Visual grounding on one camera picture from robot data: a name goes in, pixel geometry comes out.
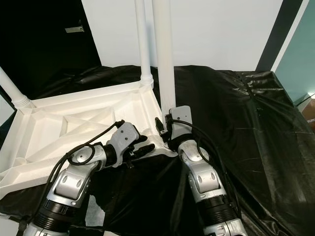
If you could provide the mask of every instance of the robotic arm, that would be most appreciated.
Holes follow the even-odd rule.
[[[206,236],[248,236],[237,217],[235,204],[227,195],[206,150],[197,145],[189,106],[170,109],[165,117],[167,129],[156,118],[156,127],[164,142],[189,168],[189,184],[203,221]]]
[[[140,158],[155,148],[150,144],[133,151],[133,145],[147,137],[141,136],[131,123],[120,121],[116,126],[118,130],[106,145],[86,144],[69,155],[69,166],[53,182],[24,236],[67,236],[90,185],[91,175],[105,167],[118,167],[123,161],[132,165],[131,159]]]
[[[215,168],[210,165],[209,154],[199,147],[199,141],[197,143],[194,140],[190,107],[170,109],[166,123],[165,129],[157,118],[157,130],[169,148],[178,152],[189,168],[189,184],[203,221],[204,234],[248,236],[236,214],[229,191],[223,186],[223,183],[227,183],[226,179],[221,181]],[[145,141],[147,137],[141,136],[131,123],[120,121],[115,125],[118,130],[106,145],[89,144],[100,137],[100,134],[65,155],[69,166],[55,174],[53,185],[24,236],[67,236],[75,213],[81,207],[88,190],[91,175],[106,167],[118,167],[123,162],[131,166],[131,159],[144,156],[155,148],[154,144],[150,144],[133,151],[133,145]]]

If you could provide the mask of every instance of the black door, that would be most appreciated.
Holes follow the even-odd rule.
[[[1,0],[0,32],[0,66],[30,99],[60,71],[101,65],[81,0]]]

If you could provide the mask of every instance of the teal wall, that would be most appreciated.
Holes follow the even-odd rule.
[[[315,92],[315,0],[310,0],[275,74],[293,102]]]

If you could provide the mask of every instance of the black plastic sheet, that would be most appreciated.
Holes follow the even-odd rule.
[[[158,72],[151,71],[159,101]],[[59,74],[29,97],[133,82],[140,74],[136,66]],[[315,235],[315,134],[276,76],[181,66],[175,67],[175,79],[177,106],[190,106],[193,124],[219,148],[239,194],[248,234]],[[103,170],[92,178],[90,194],[106,212],[103,228],[125,236],[202,235],[181,161],[160,155],[134,165]],[[0,200],[0,212],[32,214],[41,188],[8,194]],[[31,200],[27,206],[25,199]]]

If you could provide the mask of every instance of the white cylindrical leg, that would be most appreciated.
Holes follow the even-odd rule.
[[[32,102],[22,94],[15,84],[10,80],[4,70],[0,67],[0,86],[10,96],[13,105],[16,108],[21,107],[34,107]]]
[[[176,107],[171,10],[169,0],[152,0],[157,45],[157,68],[161,108],[164,116]]]
[[[141,60],[141,84],[151,85],[153,88],[153,77],[150,70],[149,42],[147,35],[146,13],[144,0],[134,0],[136,7],[138,41]]]

